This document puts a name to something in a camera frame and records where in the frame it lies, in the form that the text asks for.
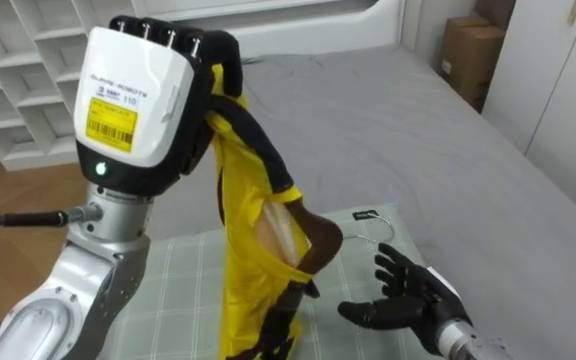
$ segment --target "green plaid cloth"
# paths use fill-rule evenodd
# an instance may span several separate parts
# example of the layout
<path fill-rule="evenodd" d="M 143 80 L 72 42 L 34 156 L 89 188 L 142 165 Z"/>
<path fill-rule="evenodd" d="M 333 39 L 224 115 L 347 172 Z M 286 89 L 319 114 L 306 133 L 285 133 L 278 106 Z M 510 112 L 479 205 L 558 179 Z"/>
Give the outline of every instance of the green plaid cloth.
<path fill-rule="evenodd" d="M 394 237 L 382 220 L 354 220 L 354 212 L 369 209 L 376 210 L 392 224 Z M 435 359 L 425 353 L 409 330 L 362 330 L 337 313 L 341 301 L 382 297 L 381 285 L 374 278 L 376 242 L 390 241 L 413 261 L 421 262 L 396 207 L 362 207 L 326 217 L 339 224 L 347 239 L 336 259 L 315 277 L 321 298 L 307 299 L 301 305 L 304 333 L 293 359 Z M 221 230 L 154 242 L 145 278 L 115 321 L 105 358 L 216 360 L 223 263 Z"/>

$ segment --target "gray bed sheet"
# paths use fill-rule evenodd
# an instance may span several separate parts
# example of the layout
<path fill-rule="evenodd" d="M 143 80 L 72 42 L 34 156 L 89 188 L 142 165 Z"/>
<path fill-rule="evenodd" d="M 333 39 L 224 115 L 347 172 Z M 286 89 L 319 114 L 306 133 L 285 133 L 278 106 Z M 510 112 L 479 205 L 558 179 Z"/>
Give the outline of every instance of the gray bed sheet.
<path fill-rule="evenodd" d="M 517 359 L 576 359 L 576 206 L 428 66 L 377 48 L 244 69 L 309 208 L 397 203 L 483 334 Z M 215 193 L 209 153 L 157 201 L 151 237 L 220 228 Z"/>

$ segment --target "white tag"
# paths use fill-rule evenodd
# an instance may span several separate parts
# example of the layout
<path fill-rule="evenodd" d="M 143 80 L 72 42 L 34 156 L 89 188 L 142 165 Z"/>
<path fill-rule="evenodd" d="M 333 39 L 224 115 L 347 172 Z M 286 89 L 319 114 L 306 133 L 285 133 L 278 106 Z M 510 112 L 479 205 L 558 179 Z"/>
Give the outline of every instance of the white tag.
<path fill-rule="evenodd" d="M 439 281 L 441 281 L 447 288 L 448 290 L 452 291 L 453 294 L 457 295 L 457 297 L 459 298 L 459 300 L 461 300 L 461 296 L 459 296 L 459 294 L 457 293 L 457 290 L 455 290 L 455 288 L 448 282 L 448 280 L 444 279 L 443 276 L 441 276 L 437 270 L 433 269 L 432 266 L 427 267 L 428 271 L 437 279 L 439 279 Z"/>
<path fill-rule="evenodd" d="M 452 65 L 448 61 L 442 60 L 441 61 L 441 69 L 443 71 L 445 71 L 446 74 L 450 75 L 450 72 L 452 71 Z"/>

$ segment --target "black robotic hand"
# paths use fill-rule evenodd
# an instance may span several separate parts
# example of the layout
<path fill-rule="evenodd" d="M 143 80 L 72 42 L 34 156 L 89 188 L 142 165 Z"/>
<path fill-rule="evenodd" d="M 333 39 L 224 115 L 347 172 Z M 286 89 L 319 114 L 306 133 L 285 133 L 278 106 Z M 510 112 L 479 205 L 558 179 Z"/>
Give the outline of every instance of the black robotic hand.
<path fill-rule="evenodd" d="M 410 327 L 424 349 L 440 355 L 437 333 L 450 320 L 471 323 L 461 300 L 428 269 L 410 261 L 387 244 L 379 244 L 375 272 L 383 282 L 384 299 L 365 303 L 342 302 L 338 311 L 348 321 L 367 329 Z"/>

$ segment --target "white headboard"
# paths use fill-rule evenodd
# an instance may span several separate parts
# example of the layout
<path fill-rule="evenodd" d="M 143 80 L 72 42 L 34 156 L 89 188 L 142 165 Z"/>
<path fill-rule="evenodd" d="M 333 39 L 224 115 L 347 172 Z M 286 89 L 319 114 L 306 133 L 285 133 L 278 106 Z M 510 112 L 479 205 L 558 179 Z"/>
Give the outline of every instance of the white headboard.
<path fill-rule="evenodd" d="M 406 0 L 132 0 L 137 16 L 220 28 L 242 57 L 398 44 Z"/>

